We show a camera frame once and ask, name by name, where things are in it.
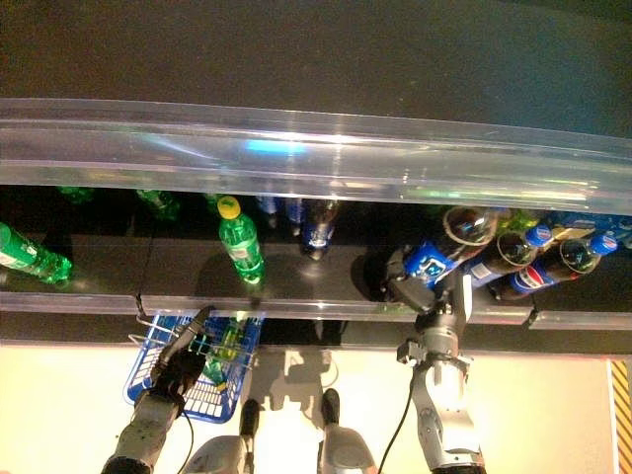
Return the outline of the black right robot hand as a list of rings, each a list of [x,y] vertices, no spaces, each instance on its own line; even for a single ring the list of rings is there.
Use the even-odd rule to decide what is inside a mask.
[[[386,260],[380,290],[387,298],[403,303],[418,314],[423,314],[443,305],[452,312],[462,315],[468,322],[473,310],[471,276],[455,270],[444,277],[434,289],[404,272],[404,252],[395,250]]]

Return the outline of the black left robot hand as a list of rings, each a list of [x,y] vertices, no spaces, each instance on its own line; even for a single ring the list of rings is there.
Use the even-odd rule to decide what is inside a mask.
[[[214,309],[203,307],[159,354],[150,377],[152,389],[159,394],[184,396],[197,382],[204,366],[204,356],[190,350],[191,342],[204,334],[204,324]]]

